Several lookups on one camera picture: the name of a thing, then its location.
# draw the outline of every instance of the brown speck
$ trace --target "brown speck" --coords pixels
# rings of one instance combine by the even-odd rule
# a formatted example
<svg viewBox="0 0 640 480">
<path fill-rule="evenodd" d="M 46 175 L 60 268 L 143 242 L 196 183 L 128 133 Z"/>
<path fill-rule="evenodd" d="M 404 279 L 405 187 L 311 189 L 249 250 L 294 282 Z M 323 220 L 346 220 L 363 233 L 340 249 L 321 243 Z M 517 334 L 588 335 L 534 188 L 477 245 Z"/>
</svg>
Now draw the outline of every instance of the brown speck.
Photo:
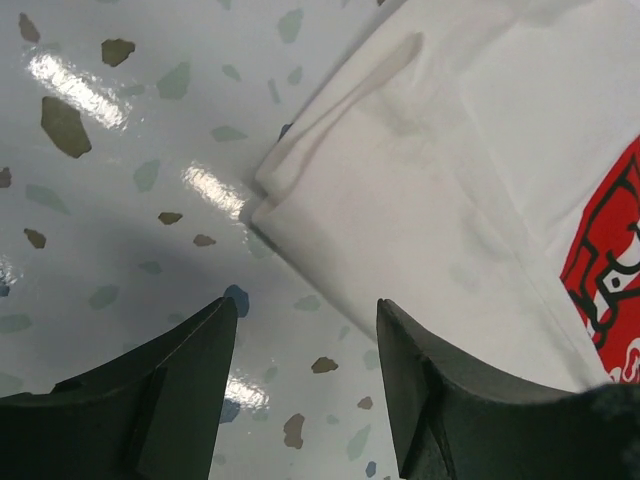
<svg viewBox="0 0 640 480">
<path fill-rule="evenodd" d="M 181 218 L 181 213 L 162 212 L 160 215 L 158 215 L 158 220 L 160 220 L 165 225 L 173 225 Z"/>
<path fill-rule="evenodd" d="M 0 170 L 0 188 L 9 188 L 11 186 L 11 171 L 9 167 Z"/>
<path fill-rule="evenodd" d="M 333 372 L 338 369 L 338 364 L 327 357 L 320 357 L 316 362 L 311 365 L 313 373 L 327 373 Z"/>
<path fill-rule="evenodd" d="M 40 41 L 40 32 L 38 32 L 38 29 L 26 13 L 20 14 L 18 26 L 20 27 L 20 35 L 22 35 L 24 40 L 31 43 L 38 43 Z"/>
<path fill-rule="evenodd" d="M 59 98 L 42 98 L 40 125 L 53 144 L 70 157 L 80 158 L 91 150 L 80 112 Z"/>
<path fill-rule="evenodd" d="M 47 237 L 36 230 L 25 228 L 24 234 L 27 236 L 27 240 L 29 240 L 29 242 L 31 242 L 31 245 L 33 245 L 35 248 L 44 248 L 44 246 L 47 244 Z"/>
<path fill-rule="evenodd" d="M 102 61 L 112 67 L 117 67 L 136 50 L 136 44 L 121 38 L 102 42 Z"/>
<path fill-rule="evenodd" d="M 373 400 L 371 397 L 364 397 L 362 400 L 358 402 L 358 408 L 363 410 L 371 410 L 373 408 Z"/>
<path fill-rule="evenodd" d="M 304 440 L 302 440 L 302 425 L 304 425 L 304 417 L 296 413 L 284 424 L 284 444 L 287 447 L 300 450 Z"/>
<path fill-rule="evenodd" d="M 196 247 L 208 247 L 209 245 L 215 245 L 216 241 L 213 238 L 209 237 L 208 235 L 203 235 L 199 233 L 193 239 L 193 243 Z"/>
</svg>

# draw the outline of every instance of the red graphic print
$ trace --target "red graphic print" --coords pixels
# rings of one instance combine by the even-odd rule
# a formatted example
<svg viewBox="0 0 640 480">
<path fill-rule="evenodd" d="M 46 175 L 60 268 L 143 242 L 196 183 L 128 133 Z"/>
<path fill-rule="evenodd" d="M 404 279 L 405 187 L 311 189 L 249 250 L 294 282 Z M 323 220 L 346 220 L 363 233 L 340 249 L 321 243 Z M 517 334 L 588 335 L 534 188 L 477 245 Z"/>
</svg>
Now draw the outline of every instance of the red graphic print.
<svg viewBox="0 0 640 480">
<path fill-rule="evenodd" d="M 562 281 L 616 382 L 640 383 L 640 137 L 587 204 Z"/>
</svg>

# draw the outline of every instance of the folded white cloth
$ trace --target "folded white cloth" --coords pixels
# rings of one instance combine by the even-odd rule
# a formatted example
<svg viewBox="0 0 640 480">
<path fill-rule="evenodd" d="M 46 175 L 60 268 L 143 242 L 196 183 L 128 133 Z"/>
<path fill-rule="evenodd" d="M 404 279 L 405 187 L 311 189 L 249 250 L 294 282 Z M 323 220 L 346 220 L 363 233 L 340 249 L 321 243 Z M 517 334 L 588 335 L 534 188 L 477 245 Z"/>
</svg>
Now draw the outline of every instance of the folded white cloth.
<svg viewBox="0 0 640 480">
<path fill-rule="evenodd" d="M 514 375 L 603 383 L 558 275 L 640 131 L 639 61 L 621 0 L 408 0 L 265 159 L 254 224 L 372 336 L 391 298 Z"/>
</svg>

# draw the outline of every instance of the dark green plastic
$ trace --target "dark green plastic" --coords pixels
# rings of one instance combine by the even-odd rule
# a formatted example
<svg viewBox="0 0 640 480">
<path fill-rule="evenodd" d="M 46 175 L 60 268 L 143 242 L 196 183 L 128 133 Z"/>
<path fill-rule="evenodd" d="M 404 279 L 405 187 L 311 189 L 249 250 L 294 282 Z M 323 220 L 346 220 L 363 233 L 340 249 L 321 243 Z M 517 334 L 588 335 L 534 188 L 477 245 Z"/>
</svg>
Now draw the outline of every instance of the dark green plastic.
<svg viewBox="0 0 640 480">
<path fill-rule="evenodd" d="M 50 394 L 0 399 L 0 479 L 206 480 L 236 324 L 216 300 Z"/>
<path fill-rule="evenodd" d="M 378 347 L 401 478 L 640 479 L 640 385 L 569 394 L 522 380 L 390 301 Z"/>
</svg>

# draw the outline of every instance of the speckled white surface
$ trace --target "speckled white surface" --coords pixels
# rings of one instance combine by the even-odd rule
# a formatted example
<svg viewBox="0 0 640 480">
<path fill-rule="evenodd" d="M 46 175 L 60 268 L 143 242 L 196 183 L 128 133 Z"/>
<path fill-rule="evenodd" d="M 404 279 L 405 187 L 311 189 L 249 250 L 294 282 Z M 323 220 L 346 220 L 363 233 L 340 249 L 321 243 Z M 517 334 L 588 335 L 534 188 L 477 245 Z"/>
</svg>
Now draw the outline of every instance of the speckled white surface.
<svg viewBox="0 0 640 480">
<path fill-rule="evenodd" d="M 390 3 L 0 6 L 0 395 L 46 392 L 237 285 L 250 308 L 211 478 L 397 478 L 375 344 L 245 226 L 281 127 Z M 101 45 L 118 38 L 135 50 L 112 67 Z M 41 126 L 45 96 L 79 112 L 79 158 Z M 338 368 L 313 373 L 321 357 Z M 284 443 L 296 414 L 300 449 Z"/>
</svg>

